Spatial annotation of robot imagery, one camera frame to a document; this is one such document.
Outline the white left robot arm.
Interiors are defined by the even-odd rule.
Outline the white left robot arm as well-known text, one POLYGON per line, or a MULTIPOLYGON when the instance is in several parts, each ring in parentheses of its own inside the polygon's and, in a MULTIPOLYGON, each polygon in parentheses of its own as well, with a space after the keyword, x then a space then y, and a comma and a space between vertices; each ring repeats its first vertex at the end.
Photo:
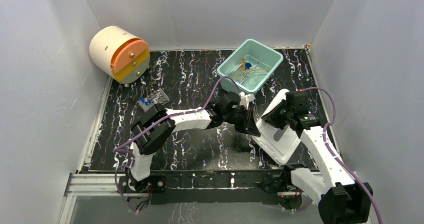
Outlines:
POLYGON ((154 153, 174 132, 207 130, 225 122, 232 124, 239 133, 260 137, 253 110, 249 107, 252 98, 251 94, 228 92, 218 101, 197 109, 167 109, 162 104, 148 109, 131 128, 134 158, 129 168, 130 186, 137 192, 147 190, 154 153))

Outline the clear glass beaker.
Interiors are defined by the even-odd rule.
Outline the clear glass beaker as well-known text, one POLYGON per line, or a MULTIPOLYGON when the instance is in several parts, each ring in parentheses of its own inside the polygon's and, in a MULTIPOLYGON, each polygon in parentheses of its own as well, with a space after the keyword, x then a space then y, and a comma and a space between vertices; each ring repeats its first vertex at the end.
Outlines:
POLYGON ((246 86, 250 89, 254 89, 259 83, 261 79, 259 76, 246 78, 246 86))

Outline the white plastic bin lid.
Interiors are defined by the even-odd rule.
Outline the white plastic bin lid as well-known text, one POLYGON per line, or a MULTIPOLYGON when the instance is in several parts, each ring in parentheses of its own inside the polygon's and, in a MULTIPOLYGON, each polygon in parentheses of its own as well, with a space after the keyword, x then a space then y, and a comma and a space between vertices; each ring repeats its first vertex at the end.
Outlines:
POLYGON ((282 100, 285 100, 288 91, 288 89, 281 89, 275 95, 273 100, 260 115, 260 118, 256 121, 260 137, 252 137, 253 141, 278 165, 285 165, 288 163, 301 140, 298 138, 296 132, 291 130, 289 126, 286 125, 283 129, 275 128, 266 123, 262 117, 268 114, 282 100))

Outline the mint green plastic bin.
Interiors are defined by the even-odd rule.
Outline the mint green plastic bin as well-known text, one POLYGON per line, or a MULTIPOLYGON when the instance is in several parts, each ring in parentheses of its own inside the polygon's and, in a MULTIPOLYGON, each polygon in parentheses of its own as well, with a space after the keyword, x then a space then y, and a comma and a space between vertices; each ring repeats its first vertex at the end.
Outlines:
POLYGON ((278 51, 254 40, 245 40, 217 68, 219 76, 228 76, 220 81, 227 92, 244 91, 256 94, 283 62, 278 51))

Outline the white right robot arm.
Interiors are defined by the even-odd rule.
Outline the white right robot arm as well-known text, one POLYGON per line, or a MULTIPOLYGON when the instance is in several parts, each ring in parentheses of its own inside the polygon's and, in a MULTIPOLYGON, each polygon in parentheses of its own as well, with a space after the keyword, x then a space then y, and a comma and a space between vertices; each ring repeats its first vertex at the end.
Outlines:
POLYGON ((305 92, 280 90, 256 124, 261 136, 255 142, 284 166, 282 186, 300 188, 317 205, 323 223, 370 223, 372 188, 344 168, 323 121, 309 113, 305 92), (301 164, 288 164, 299 143, 310 151, 321 177, 301 164))

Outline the amber rubber tube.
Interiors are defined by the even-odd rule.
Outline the amber rubber tube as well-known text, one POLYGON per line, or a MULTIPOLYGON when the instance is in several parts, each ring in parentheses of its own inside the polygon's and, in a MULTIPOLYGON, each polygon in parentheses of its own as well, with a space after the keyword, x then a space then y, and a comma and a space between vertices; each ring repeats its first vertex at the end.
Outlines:
POLYGON ((234 76, 234 80, 238 80, 240 83, 244 81, 247 77, 255 72, 269 72, 271 69, 258 68, 258 65, 261 61, 259 60, 256 65, 252 65, 250 62, 246 61, 245 57, 242 57, 241 63, 239 67, 236 69, 240 69, 234 76))

